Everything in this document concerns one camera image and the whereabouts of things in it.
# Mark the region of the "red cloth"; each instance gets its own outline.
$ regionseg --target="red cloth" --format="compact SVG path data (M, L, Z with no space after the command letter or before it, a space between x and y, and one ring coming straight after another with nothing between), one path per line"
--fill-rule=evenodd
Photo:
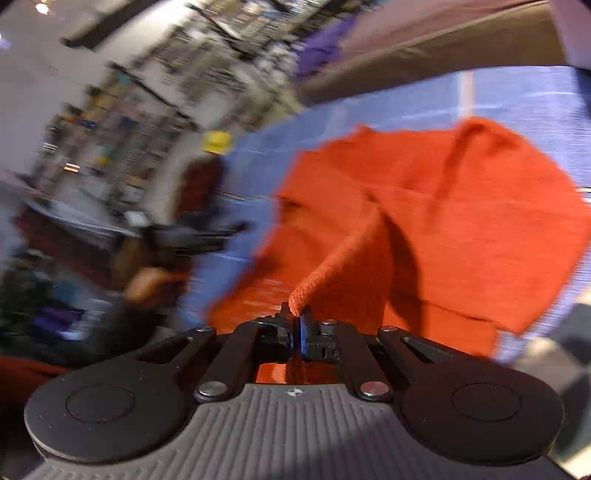
M397 325L475 355L523 333L549 306L591 235L565 173L485 119L447 131L378 133L304 153L254 271L211 312L231 331L309 304L365 333Z
M13 356L0 356L0 401L11 407L24 407L33 392L45 382L68 373L63 367L42 364Z

